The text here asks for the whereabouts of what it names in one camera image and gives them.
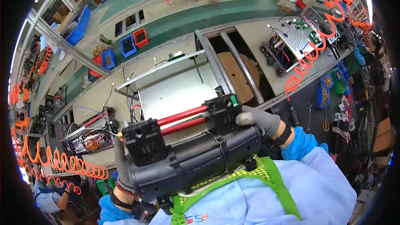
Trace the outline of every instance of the worker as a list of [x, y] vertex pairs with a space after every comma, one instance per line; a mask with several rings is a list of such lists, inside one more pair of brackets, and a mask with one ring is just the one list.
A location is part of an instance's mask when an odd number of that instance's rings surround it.
[[63, 210], [67, 207], [68, 201], [75, 197], [75, 193], [71, 192], [73, 186], [61, 188], [44, 187], [36, 176], [40, 176], [41, 169], [38, 164], [35, 166], [36, 175], [35, 185], [33, 186], [34, 200], [37, 206], [45, 213], [53, 213]]
[[[318, 144], [314, 135], [302, 127], [291, 128], [280, 119], [259, 109], [243, 106], [236, 118], [238, 125], [255, 125], [264, 136], [280, 144], [283, 161], [263, 158], [256, 177], [242, 175], [227, 184], [208, 186], [202, 194], [184, 202], [173, 202], [172, 215], [159, 210], [153, 224], [347, 224], [356, 204], [357, 194], [328, 154], [327, 144]], [[99, 225], [142, 224], [130, 212], [135, 190], [127, 172], [123, 143], [115, 140], [115, 162], [118, 170], [114, 188], [114, 205], [103, 196]], [[257, 174], [265, 169], [266, 176]]]
[[379, 60], [379, 50], [382, 47], [380, 39], [369, 32], [364, 42], [358, 40], [354, 52], [344, 59], [344, 66], [349, 76], [356, 74], [360, 66], [368, 66]]

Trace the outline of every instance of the plastic bag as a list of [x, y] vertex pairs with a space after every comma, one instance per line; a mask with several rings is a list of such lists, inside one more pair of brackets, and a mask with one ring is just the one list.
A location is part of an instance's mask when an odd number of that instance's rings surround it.
[[279, 0], [278, 6], [280, 6], [286, 12], [294, 12], [297, 11], [296, 5], [289, 0]]

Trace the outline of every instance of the gloved hand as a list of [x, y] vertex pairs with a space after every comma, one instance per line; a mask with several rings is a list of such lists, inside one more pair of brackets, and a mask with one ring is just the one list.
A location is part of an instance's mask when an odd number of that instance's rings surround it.
[[271, 137], [279, 128], [280, 117], [266, 111], [243, 105], [242, 113], [236, 117], [237, 125], [256, 125], [262, 129], [263, 135]]
[[356, 41], [357, 46], [364, 46], [364, 44], [361, 42], [361, 40]]
[[115, 166], [117, 167], [118, 171], [118, 179], [117, 179], [118, 185], [128, 192], [136, 193], [128, 177], [127, 164], [129, 162], [127, 157], [125, 156], [124, 142], [121, 141], [117, 136], [114, 138], [114, 152], [115, 152]]

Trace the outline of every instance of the cardboard box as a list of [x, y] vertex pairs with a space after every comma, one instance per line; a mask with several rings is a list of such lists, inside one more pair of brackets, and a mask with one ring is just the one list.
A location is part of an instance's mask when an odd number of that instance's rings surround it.
[[73, 19], [76, 17], [76, 11], [70, 11], [68, 14], [63, 18], [60, 27], [58, 28], [58, 32], [64, 34], [64, 30], [68, 28], [70, 23], [72, 23]]
[[66, 7], [65, 5], [61, 5], [58, 9], [57, 9], [57, 13], [59, 13], [61, 16], [65, 17], [67, 16], [68, 12], [70, 12], [70, 10], [68, 9], [68, 7]]
[[55, 19], [57, 19], [58, 21], [63, 22], [65, 16], [62, 16], [60, 13], [56, 12], [53, 16]]

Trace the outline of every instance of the black wristwatch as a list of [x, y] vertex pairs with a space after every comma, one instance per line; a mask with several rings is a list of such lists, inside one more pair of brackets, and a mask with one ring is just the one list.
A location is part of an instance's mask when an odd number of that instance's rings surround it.
[[280, 137], [278, 137], [275, 141], [274, 141], [274, 145], [279, 147], [282, 144], [284, 144], [286, 142], [286, 140], [289, 138], [289, 136], [292, 134], [292, 130], [290, 129], [290, 127], [286, 126], [285, 123], [285, 130], [283, 131], [282, 135], [280, 135]]
[[132, 209], [132, 207], [133, 207], [132, 204], [128, 204], [128, 203], [124, 203], [124, 202], [120, 201], [116, 196], [114, 196], [113, 192], [110, 193], [110, 199], [117, 206], [120, 206], [120, 207], [123, 207], [126, 209]]

